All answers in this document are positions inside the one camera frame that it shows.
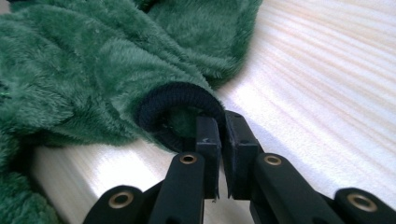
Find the screw hole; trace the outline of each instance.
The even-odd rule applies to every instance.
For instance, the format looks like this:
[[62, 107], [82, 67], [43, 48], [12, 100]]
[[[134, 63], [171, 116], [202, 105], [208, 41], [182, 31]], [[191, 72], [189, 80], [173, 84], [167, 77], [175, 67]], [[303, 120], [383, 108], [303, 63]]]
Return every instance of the screw hole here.
[[276, 156], [266, 156], [264, 157], [264, 161], [270, 165], [280, 165], [282, 163], [282, 160]]
[[378, 209], [373, 201], [359, 193], [348, 194], [346, 198], [353, 206], [365, 212], [375, 212]]
[[193, 164], [197, 161], [197, 158], [193, 155], [184, 155], [180, 158], [180, 161], [184, 164]]
[[114, 209], [120, 209], [130, 204], [133, 200], [134, 195], [132, 192], [125, 190], [111, 196], [110, 200], [108, 200], [108, 205]]

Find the fuzzy green cloth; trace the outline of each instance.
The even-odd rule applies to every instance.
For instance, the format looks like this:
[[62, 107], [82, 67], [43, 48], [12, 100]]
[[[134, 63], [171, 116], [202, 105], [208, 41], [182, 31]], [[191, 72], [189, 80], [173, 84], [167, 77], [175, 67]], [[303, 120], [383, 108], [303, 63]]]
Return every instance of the fuzzy green cloth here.
[[57, 223], [18, 157], [39, 145], [182, 151], [241, 67], [261, 0], [36, 0], [0, 16], [0, 223]]

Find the black plastic bracket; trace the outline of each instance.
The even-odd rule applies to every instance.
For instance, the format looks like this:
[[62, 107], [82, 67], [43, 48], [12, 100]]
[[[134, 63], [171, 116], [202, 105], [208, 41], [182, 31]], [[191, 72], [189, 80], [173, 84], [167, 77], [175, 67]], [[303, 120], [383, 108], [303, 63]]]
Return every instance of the black plastic bracket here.
[[226, 111], [222, 158], [229, 197], [250, 200], [254, 161], [260, 152], [262, 148], [245, 118], [233, 111]]

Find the green fleece fabric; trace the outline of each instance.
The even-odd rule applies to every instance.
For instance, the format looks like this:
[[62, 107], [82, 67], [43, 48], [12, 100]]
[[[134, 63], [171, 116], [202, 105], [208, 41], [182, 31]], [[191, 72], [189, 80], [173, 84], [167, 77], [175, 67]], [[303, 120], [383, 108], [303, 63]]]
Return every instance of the green fleece fabric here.
[[23, 148], [141, 137], [181, 151], [162, 126], [182, 139], [197, 113], [222, 110], [213, 90], [240, 69], [260, 3], [13, 3], [0, 16], [0, 223], [59, 222], [17, 172]]

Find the wooden table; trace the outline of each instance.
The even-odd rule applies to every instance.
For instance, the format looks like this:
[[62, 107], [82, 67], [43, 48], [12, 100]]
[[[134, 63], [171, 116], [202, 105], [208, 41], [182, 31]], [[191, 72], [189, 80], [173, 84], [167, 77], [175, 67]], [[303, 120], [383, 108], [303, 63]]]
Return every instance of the wooden table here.
[[[0, 0], [0, 12], [5, 12]], [[396, 208], [396, 2], [265, 0], [247, 63], [219, 90], [265, 151], [317, 191], [365, 189]], [[173, 155], [129, 146], [38, 148], [33, 176], [70, 223], [107, 189], [161, 181]], [[248, 202], [205, 202], [205, 223], [252, 223]]]

